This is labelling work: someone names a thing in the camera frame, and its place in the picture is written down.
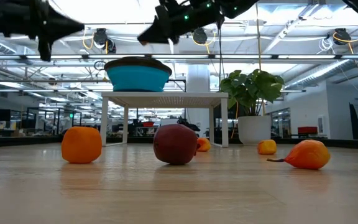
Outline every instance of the bowl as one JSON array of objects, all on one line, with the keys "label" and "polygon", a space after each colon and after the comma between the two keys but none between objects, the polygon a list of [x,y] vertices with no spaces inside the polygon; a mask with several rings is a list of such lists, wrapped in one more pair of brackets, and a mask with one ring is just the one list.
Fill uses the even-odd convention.
[{"label": "bowl", "polygon": [[108,62],[104,69],[113,91],[162,92],[172,74],[168,66],[147,57],[123,57]]}]

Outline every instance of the brown lid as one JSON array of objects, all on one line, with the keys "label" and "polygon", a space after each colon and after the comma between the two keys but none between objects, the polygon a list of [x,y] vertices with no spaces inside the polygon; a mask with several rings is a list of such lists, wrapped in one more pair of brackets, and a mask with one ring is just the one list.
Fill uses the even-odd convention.
[{"label": "brown lid", "polygon": [[159,60],[148,58],[148,57],[123,57],[121,59],[112,60],[104,65],[104,69],[107,70],[109,68],[117,67],[117,66],[126,66],[126,65],[138,65],[145,67],[152,67],[163,70],[167,72],[169,75],[172,74],[172,70],[170,67],[164,65]]}]

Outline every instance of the ceiling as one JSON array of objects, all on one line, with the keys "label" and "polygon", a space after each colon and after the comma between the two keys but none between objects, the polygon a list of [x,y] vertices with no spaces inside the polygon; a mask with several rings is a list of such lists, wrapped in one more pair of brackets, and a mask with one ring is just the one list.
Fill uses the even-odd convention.
[{"label": "ceiling", "polygon": [[[83,32],[75,33],[71,36],[64,37],[54,43],[52,53],[58,54],[104,54],[101,49],[91,45],[92,33],[97,28],[107,28],[107,33],[115,42],[117,54],[211,54],[219,53],[218,39],[216,38],[216,26],[209,25],[204,27],[211,44],[207,49],[205,46],[196,45],[191,34],[183,35],[177,45],[169,46],[162,44],[149,44],[142,46],[136,40],[138,34],[148,28],[155,15],[154,7],[158,5],[158,0],[49,0],[51,6],[61,14],[86,24]],[[258,54],[259,44],[263,54],[331,54],[331,48],[322,47],[322,41],[327,34],[332,34],[335,28],[346,28],[347,32],[354,38],[358,39],[358,14],[348,8],[342,1],[326,1],[327,5],[321,8],[305,20],[299,21],[298,15],[307,7],[307,1],[297,0],[280,0],[280,1],[259,1],[259,29],[260,43],[257,38],[257,14],[256,6],[235,19],[226,19],[222,27],[222,53],[223,54]],[[278,41],[275,37],[283,34]],[[22,49],[30,53],[37,54],[37,40],[29,40],[22,35],[13,35],[11,38],[4,38],[0,34],[0,44],[12,49]],[[353,45],[354,51],[357,52],[358,42]],[[349,46],[332,45],[332,49],[337,54],[349,54]],[[85,78],[96,78],[97,71],[94,71],[93,60],[80,62],[78,60],[57,60],[52,63],[44,63],[34,60],[34,65],[28,66],[15,61],[0,60],[0,69],[8,70],[11,74],[4,78],[25,78],[27,67],[27,76],[37,80],[47,80],[49,78],[73,80],[72,84],[58,84],[50,86],[48,83],[33,83],[34,88],[54,89],[78,86],[83,89],[107,90],[111,89],[110,83],[80,83]],[[187,64],[194,63],[194,60],[169,60],[164,61],[171,67],[175,73],[171,78],[186,79],[188,75]],[[211,89],[217,89],[219,86],[219,64],[212,64],[204,61],[211,72]],[[298,75],[307,72],[319,62],[291,61],[286,62],[263,62],[262,69],[274,75],[281,75],[287,82],[291,82]],[[239,62],[238,60],[225,60],[224,70],[227,72],[233,70],[242,70],[249,73],[258,68],[257,60],[253,63]],[[104,77],[104,72],[99,72],[98,80]],[[169,90],[180,91],[181,83],[167,83],[165,88]],[[0,85],[0,88],[10,88],[9,86]],[[85,101],[89,97],[78,96],[72,93],[67,96],[61,93],[57,97],[66,98],[70,101]]]}]

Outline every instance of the wooden floor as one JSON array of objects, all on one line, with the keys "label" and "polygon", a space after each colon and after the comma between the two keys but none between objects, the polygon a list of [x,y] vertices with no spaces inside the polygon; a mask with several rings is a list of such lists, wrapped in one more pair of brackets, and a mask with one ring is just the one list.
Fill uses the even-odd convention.
[{"label": "wooden floor", "polygon": [[330,151],[313,171],[242,146],[187,166],[166,166],[151,145],[109,147],[88,165],[67,164],[58,144],[2,147],[0,223],[358,223],[358,150]]}]

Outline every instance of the potted plant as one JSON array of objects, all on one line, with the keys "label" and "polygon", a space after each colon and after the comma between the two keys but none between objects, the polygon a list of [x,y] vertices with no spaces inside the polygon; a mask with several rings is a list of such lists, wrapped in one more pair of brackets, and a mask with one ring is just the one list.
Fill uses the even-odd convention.
[{"label": "potted plant", "polygon": [[281,96],[283,85],[280,76],[259,69],[249,75],[236,70],[222,80],[221,91],[229,94],[229,109],[238,105],[245,112],[245,116],[238,117],[239,138],[243,144],[270,139],[271,118],[261,116],[260,111],[265,101],[273,103]]}]

